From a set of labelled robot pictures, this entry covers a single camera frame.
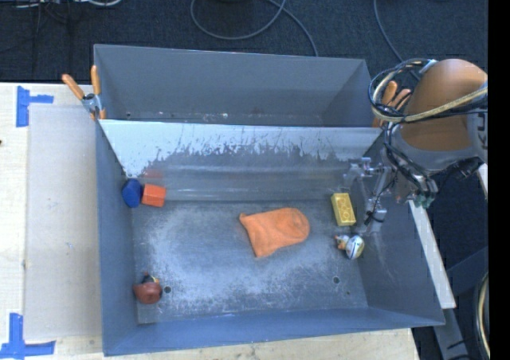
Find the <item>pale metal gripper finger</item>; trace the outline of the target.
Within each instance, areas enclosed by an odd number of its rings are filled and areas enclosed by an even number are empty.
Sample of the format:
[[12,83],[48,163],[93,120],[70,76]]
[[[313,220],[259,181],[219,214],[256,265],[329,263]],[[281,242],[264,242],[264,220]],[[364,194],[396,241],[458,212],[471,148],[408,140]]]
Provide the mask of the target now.
[[351,186],[355,180],[377,178],[385,182],[391,168],[382,162],[372,162],[370,157],[350,158],[347,161],[347,172],[343,175],[344,184]]
[[385,199],[391,196],[392,186],[393,182],[390,175],[381,174],[367,193],[363,215],[364,233],[366,235],[380,231],[387,215]]

